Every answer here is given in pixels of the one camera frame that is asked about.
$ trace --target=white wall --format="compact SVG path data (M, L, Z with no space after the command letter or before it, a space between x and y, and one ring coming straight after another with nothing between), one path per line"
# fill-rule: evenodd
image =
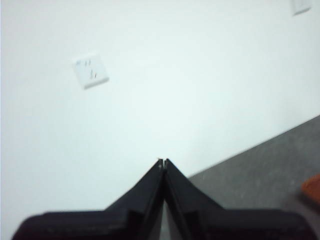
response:
M319 43L319 0L2 0L1 239L105 208L157 157L191 175L317 116ZM91 52L110 82L83 90Z

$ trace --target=gray carpet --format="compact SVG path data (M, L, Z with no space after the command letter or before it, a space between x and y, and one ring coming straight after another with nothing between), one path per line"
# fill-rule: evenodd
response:
M225 208L278 208L303 215L320 239L320 205L301 184L320 173L320 116L189 179Z

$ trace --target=black object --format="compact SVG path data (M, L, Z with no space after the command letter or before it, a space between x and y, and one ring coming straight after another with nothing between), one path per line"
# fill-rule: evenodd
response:
M25 220L13 240L146 240L167 201L185 240L316 240L299 214L226 210L198 190L167 159L105 211L56 212Z

